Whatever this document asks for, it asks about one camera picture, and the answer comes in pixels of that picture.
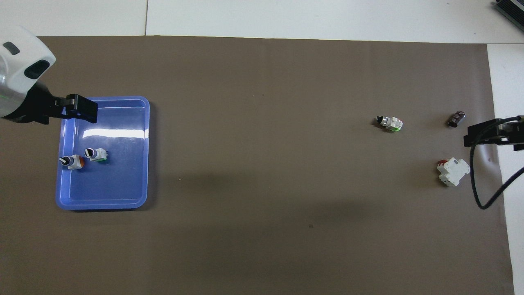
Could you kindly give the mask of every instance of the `capacitor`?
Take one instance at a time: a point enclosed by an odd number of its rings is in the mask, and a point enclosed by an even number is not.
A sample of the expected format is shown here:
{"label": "capacitor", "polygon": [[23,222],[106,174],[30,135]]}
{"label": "capacitor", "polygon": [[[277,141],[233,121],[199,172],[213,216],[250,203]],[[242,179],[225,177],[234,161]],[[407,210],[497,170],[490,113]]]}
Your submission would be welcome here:
{"label": "capacitor", "polygon": [[453,128],[457,127],[459,123],[466,117],[466,113],[463,111],[457,111],[454,113],[450,119],[447,121],[447,124]]}

